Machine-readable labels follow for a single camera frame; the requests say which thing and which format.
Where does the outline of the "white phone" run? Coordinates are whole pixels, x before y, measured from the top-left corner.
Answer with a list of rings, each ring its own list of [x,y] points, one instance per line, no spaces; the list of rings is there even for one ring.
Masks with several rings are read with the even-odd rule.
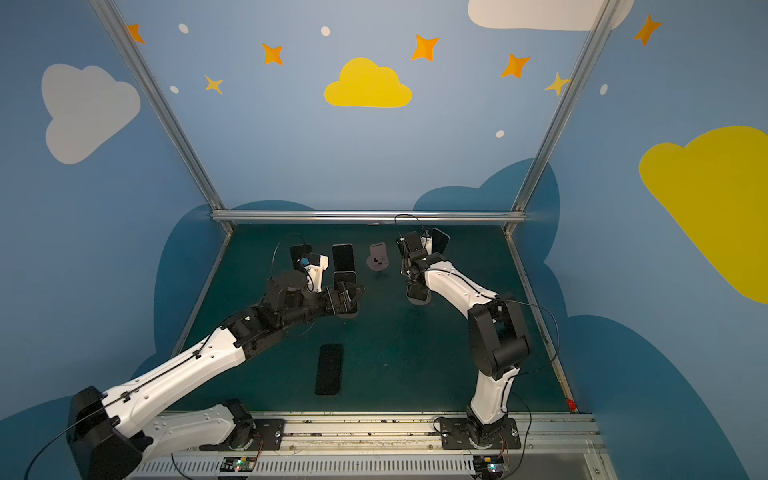
[[[423,299],[428,293],[431,293],[431,290],[423,279],[409,280],[407,282],[406,297]]]

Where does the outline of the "grey phone stand emptied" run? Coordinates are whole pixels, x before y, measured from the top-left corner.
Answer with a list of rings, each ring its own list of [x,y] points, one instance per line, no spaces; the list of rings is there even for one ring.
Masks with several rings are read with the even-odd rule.
[[[381,272],[390,265],[387,252],[387,245],[384,242],[371,244],[369,247],[369,256],[366,258],[366,265],[374,272]]]

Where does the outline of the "dark phone grey stand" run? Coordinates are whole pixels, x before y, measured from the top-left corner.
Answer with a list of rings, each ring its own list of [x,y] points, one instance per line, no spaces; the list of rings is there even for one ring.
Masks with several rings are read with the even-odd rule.
[[[318,355],[315,394],[337,395],[341,390],[344,347],[341,344],[324,344]]]

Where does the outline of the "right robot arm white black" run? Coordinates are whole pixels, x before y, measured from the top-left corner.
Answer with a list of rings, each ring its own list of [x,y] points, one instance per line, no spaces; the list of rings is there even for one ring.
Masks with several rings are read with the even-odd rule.
[[[407,278],[406,297],[412,304],[426,305],[437,294],[467,320],[470,352],[478,370],[467,429],[476,445],[486,445],[508,418],[512,385],[532,353],[533,340],[520,304],[501,298],[456,269],[444,255],[448,240],[438,229],[400,236],[401,273]]]

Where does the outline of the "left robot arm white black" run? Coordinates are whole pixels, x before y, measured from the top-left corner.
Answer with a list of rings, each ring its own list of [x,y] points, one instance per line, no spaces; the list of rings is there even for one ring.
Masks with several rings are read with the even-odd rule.
[[[88,387],[71,401],[66,441],[84,479],[125,479],[157,457],[194,447],[245,450],[263,443],[238,400],[164,416],[176,401],[265,352],[285,330],[320,317],[354,315],[365,288],[353,272],[323,287],[290,270],[270,279],[262,299],[227,317],[201,342],[155,369],[104,392]]]

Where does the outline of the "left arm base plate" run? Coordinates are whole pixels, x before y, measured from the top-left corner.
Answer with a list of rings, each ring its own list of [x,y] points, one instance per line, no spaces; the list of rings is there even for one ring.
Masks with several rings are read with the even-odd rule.
[[[255,418],[240,421],[234,430],[216,446],[218,451],[276,451],[281,447],[285,421]]]

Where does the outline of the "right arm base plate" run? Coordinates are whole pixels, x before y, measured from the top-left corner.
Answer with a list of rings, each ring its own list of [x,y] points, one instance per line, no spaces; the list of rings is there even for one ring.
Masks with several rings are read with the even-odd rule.
[[[515,421],[503,418],[493,424],[480,424],[466,417],[437,417],[433,428],[444,450],[518,450],[522,448]]]

